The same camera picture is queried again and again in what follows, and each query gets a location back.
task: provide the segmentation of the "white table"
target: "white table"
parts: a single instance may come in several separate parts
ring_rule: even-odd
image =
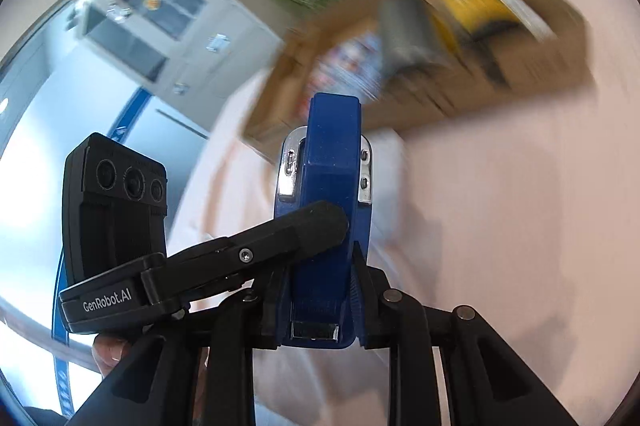
[[[474,306],[600,426],[640,370],[640,6],[568,1],[591,25],[596,87],[407,135],[404,227],[369,263],[423,304]],[[170,251],[271,216],[273,168],[238,139],[259,84],[220,116]],[[301,425],[386,424],[386,377],[357,346],[255,352],[258,398]]]

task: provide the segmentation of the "cabinet door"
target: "cabinet door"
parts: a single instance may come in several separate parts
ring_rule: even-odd
[[[121,61],[121,68],[134,72],[132,78],[153,93],[158,93],[176,80],[180,73],[181,59],[190,50],[194,37],[205,23],[219,16],[230,4],[230,0],[85,0],[94,15],[101,13],[101,20],[89,33],[84,30],[94,46],[101,46],[102,53]],[[116,41],[119,34],[125,41],[134,41],[127,46]],[[131,49],[145,48],[143,59],[150,52],[146,48],[161,54],[165,59],[161,70],[149,74],[147,66],[135,63],[135,53]]]
[[[201,28],[184,54],[181,72],[175,82],[167,85],[166,96],[172,106],[182,109],[189,103],[188,92],[197,91],[203,82],[211,80],[215,69],[244,48],[242,38],[257,25],[243,8],[230,6],[219,18]]]
[[[270,30],[254,25],[225,59],[207,69],[203,80],[182,94],[170,91],[165,99],[193,122],[210,129],[226,99],[258,70],[270,66],[279,46],[280,39]]]

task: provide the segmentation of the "finger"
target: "finger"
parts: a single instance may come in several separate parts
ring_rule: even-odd
[[[198,379],[196,381],[196,395],[193,403],[193,418],[198,419],[204,411],[205,389],[207,385],[207,358],[209,348],[203,348],[200,352],[200,362],[198,363]]]
[[[129,349],[129,343],[122,338],[105,334],[96,336],[92,354],[100,373],[106,376],[120,362],[120,359],[129,352]]]

